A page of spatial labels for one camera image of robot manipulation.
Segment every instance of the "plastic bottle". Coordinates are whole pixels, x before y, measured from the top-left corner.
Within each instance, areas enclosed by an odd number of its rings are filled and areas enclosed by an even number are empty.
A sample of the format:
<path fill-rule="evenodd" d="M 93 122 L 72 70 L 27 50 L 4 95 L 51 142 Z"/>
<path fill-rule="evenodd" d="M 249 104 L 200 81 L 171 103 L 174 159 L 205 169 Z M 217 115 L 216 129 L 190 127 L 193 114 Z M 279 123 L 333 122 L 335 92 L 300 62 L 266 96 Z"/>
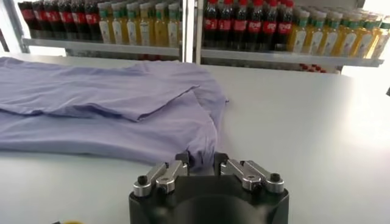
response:
<path fill-rule="evenodd" d="M 306 38 L 306 25 L 310 13 L 302 10 L 299 15 L 298 26 L 295 30 L 291 32 L 291 37 L 288 43 L 288 50 L 295 53 L 301 53 L 303 44 Z"/>
<path fill-rule="evenodd" d="M 328 25 L 324 29 L 324 36 L 318 49 L 319 55 L 331 56 L 332 50 L 335 47 L 338 39 L 338 28 L 342 14 L 338 12 L 330 12 L 328 17 Z"/>
<path fill-rule="evenodd" d="M 141 29 L 140 29 L 140 5 L 138 2 L 127 4 L 127 32 L 129 35 L 130 45 L 141 45 Z"/>
<path fill-rule="evenodd" d="M 323 34 L 323 26 L 326 13 L 316 11 L 316 16 L 312 20 L 312 27 L 308 29 L 303 52 L 308 54 L 317 54 L 319 45 L 321 44 Z"/>
<path fill-rule="evenodd" d="M 99 27 L 102 34 L 103 42 L 106 44 L 115 43 L 114 31 L 112 28 L 112 19 L 108 17 L 108 2 L 98 3 L 100 21 Z"/>
<path fill-rule="evenodd" d="M 233 1 L 224 0 L 223 8 L 218 20 L 218 48 L 226 49 L 229 47 L 230 36 L 233 28 Z"/>
<path fill-rule="evenodd" d="M 277 27 L 276 0 L 269 1 L 269 10 L 264 17 L 264 23 L 261 34 L 260 49 L 262 51 L 271 51 L 274 49 L 274 34 Z"/>
<path fill-rule="evenodd" d="M 159 3 L 156 8 L 155 45 L 159 47 L 168 46 L 168 25 L 166 23 L 164 4 Z"/>
<path fill-rule="evenodd" d="M 280 16 L 280 22 L 275 34 L 275 50 L 287 51 L 288 37 L 291 32 L 292 20 L 293 20 L 293 7 L 294 2 L 292 0 L 283 1 L 285 8 L 281 11 L 283 15 Z"/>
<path fill-rule="evenodd" d="M 208 0 L 208 4 L 204 12 L 203 45 L 205 47 L 216 46 L 218 28 L 218 9 L 216 3 L 217 0 Z"/>
<path fill-rule="evenodd" d="M 168 6 L 169 9 L 169 22 L 168 22 L 168 35 L 169 35 L 169 47 L 179 46 L 179 4 L 173 3 Z"/>
<path fill-rule="evenodd" d="M 263 17 L 263 0 L 253 1 L 254 10 L 249 16 L 246 49 L 257 51 L 260 48 L 261 19 Z"/>

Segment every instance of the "red label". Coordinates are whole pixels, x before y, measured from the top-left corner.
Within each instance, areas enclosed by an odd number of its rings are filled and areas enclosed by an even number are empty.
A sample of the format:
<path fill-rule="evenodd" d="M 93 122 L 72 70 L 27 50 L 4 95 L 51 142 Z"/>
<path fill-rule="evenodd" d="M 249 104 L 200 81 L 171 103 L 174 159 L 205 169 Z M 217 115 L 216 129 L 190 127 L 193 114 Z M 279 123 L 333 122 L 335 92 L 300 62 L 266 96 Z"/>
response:
<path fill-rule="evenodd" d="M 217 29 L 218 20 L 217 19 L 205 19 L 205 29 L 215 30 Z"/>
<path fill-rule="evenodd" d="M 48 17 L 44 11 L 34 11 L 34 15 L 37 20 L 48 20 Z"/>
<path fill-rule="evenodd" d="M 73 21 L 75 23 L 86 23 L 87 22 L 87 19 L 85 18 L 85 14 L 84 13 L 80 13 L 80 12 L 77 12 L 77 13 L 72 13 L 72 16 L 73 16 Z"/>
<path fill-rule="evenodd" d="M 73 16 L 71 12 L 60 12 L 60 17 L 64 23 L 73 23 Z"/>
<path fill-rule="evenodd" d="M 50 22 L 58 22 L 60 21 L 60 14 L 56 11 L 46 12 L 46 17 Z"/>
<path fill-rule="evenodd" d="M 260 32 L 261 22 L 260 21 L 251 21 L 248 24 L 248 31 L 251 33 Z"/>
<path fill-rule="evenodd" d="M 264 33 L 274 33 L 276 30 L 276 22 L 265 21 L 263 25 Z"/>
<path fill-rule="evenodd" d="M 278 33 L 289 34 L 291 30 L 291 23 L 280 23 Z"/>
<path fill-rule="evenodd" d="M 246 20 L 235 20 L 234 21 L 234 30 L 235 31 L 244 31 L 246 29 Z"/>
<path fill-rule="evenodd" d="M 232 20 L 219 20 L 218 29 L 219 30 L 230 30 L 232 27 Z"/>
<path fill-rule="evenodd" d="M 30 20 L 30 19 L 35 18 L 34 12 L 32 11 L 32 9 L 24 9 L 21 12 L 22 12 L 23 18 L 26 20 Z"/>
<path fill-rule="evenodd" d="M 99 15 L 98 14 L 86 14 L 85 15 L 86 19 L 87 19 L 87 23 L 88 24 L 97 24 L 99 23 Z"/>

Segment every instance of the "shelf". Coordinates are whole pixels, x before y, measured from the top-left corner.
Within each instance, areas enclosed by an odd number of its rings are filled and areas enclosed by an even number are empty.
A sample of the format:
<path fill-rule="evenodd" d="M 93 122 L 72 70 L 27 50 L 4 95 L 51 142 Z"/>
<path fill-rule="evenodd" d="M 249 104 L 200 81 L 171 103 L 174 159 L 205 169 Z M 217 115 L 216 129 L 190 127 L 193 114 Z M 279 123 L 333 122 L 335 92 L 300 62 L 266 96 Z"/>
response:
<path fill-rule="evenodd" d="M 279 63 L 303 63 L 316 65 L 332 65 L 332 66 L 363 66 L 363 67 L 379 67 L 384 60 L 381 59 L 365 59 L 365 58 L 345 58 L 345 57 L 325 57 L 305 54 L 293 54 L 289 52 L 242 52 L 242 51 L 221 51 L 212 49 L 202 49 L 201 56 L 203 58 L 220 58 L 233 60 L 249 60 L 249 61 L 267 61 Z"/>
<path fill-rule="evenodd" d="M 179 49 L 174 47 L 149 47 L 149 46 L 132 46 L 120 44 L 91 43 L 82 41 L 62 41 L 62 40 L 45 40 L 22 38 L 26 46 L 43 46 L 43 47 L 63 47 L 82 51 L 107 51 L 130 54 L 152 54 L 179 56 Z"/>

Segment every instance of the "cola bottle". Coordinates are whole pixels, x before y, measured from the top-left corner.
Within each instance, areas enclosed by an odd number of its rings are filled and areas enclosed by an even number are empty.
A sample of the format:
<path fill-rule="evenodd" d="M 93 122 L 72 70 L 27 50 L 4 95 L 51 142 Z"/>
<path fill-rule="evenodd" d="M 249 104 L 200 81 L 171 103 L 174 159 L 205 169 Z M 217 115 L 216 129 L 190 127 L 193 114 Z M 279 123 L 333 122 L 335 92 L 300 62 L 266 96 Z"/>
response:
<path fill-rule="evenodd" d="M 275 50 L 287 51 L 287 41 L 291 32 L 292 20 L 293 20 L 293 7 L 292 0 L 285 1 L 286 9 L 283 11 L 278 28 L 275 34 Z"/>
<path fill-rule="evenodd" d="M 232 32 L 233 19 L 233 0 L 224 0 L 224 6 L 221 10 L 218 20 L 218 48 L 226 49 L 229 47 L 230 33 Z"/>
<path fill-rule="evenodd" d="M 90 27 L 85 17 L 85 4 L 84 0 L 72 0 L 71 11 L 73 21 L 76 24 L 78 37 L 81 40 L 90 40 Z"/>
<path fill-rule="evenodd" d="M 31 2 L 18 2 L 20 12 L 22 13 L 23 19 L 29 27 L 32 38 L 39 38 L 41 26 L 38 20 L 35 18 L 34 11 L 32 10 Z"/>
<path fill-rule="evenodd" d="M 263 18 L 263 0 L 253 1 L 253 12 L 249 16 L 247 43 L 248 51 L 257 51 L 260 48 L 261 21 Z"/>
<path fill-rule="evenodd" d="M 71 0 L 59 0 L 59 12 L 61 21 L 66 30 L 66 37 L 69 40 L 77 39 L 77 27 L 73 21 L 72 10 L 71 10 Z"/>
<path fill-rule="evenodd" d="M 87 24 L 91 30 L 91 38 L 93 41 L 103 41 L 99 27 L 99 8 L 97 0 L 86 0 L 85 1 L 85 18 Z"/>
<path fill-rule="evenodd" d="M 41 38 L 52 38 L 54 36 L 52 28 L 46 12 L 44 10 L 43 0 L 37 0 L 32 3 L 32 10 L 34 12 L 35 18 L 37 19 L 41 30 Z"/>
<path fill-rule="evenodd" d="M 276 0 L 269 1 L 269 10 L 264 17 L 263 28 L 261 33 L 260 50 L 271 51 L 274 49 L 273 38 L 276 31 Z"/>
<path fill-rule="evenodd" d="M 66 39 L 65 27 L 63 26 L 58 10 L 58 0 L 44 0 L 43 6 L 51 29 L 54 32 L 54 37 L 61 40 Z"/>
<path fill-rule="evenodd" d="M 247 28 L 247 0 L 239 0 L 239 9 L 235 16 L 233 25 L 233 44 L 234 50 L 245 48 L 245 34 Z"/>
<path fill-rule="evenodd" d="M 208 4 L 204 12 L 203 45 L 205 47 L 216 46 L 218 28 L 218 8 L 216 3 L 217 0 L 208 0 Z"/>

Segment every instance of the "table surface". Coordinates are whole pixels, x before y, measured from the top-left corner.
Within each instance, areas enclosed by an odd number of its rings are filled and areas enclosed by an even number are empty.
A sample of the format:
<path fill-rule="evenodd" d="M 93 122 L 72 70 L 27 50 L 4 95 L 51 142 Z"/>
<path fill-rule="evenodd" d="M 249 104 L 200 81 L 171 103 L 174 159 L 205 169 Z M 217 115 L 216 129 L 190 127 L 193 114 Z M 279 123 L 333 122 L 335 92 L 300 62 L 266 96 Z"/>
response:
<path fill-rule="evenodd" d="M 135 61 L 10 55 L 118 68 Z M 290 223 L 390 223 L 390 97 L 340 75 L 204 66 L 228 95 L 222 151 L 279 172 Z M 150 167 L 91 156 L 0 152 L 0 223 L 129 223 Z"/>

